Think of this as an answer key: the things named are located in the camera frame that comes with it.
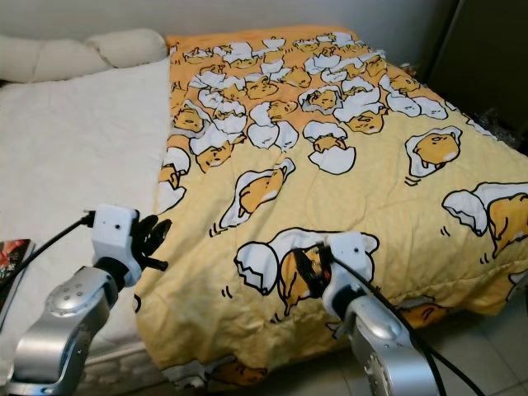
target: mattress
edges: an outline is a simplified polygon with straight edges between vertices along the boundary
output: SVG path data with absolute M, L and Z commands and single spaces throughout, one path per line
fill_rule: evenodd
M 167 73 L 165 59 L 69 81 L 4 87 L 0 239 L 23 237 L 42 244 L 101 203 L 135 208 L 143 216 L 152 213 L 167 138 Z M 47 294 L 91 264 L 90 232 L 76 229 L 24 275 L 0 332 L 0 384 L 18 339 L 41 314 Z M 139 337 L 133 300 L 133 289 L 123 290 L 93 340 L 81 387 L 90 388 L 89 394 L 95 388 L 113 394 L 161 380 Z M 109 370 L 116 366 L 119 370 Z M 140 372 L 144 375 L 129 376 L 120 389 L 124 373 Z
M 176 387 L 250 385 L 346 345 L 296 255 L 320 272 L 333 233 L 361 233 L 363 276 L 415 326 L 496 314 L 528 281 L 528 158 L 383 50 L 327 26 L 167 42 L 169 268 L 136 293 Z

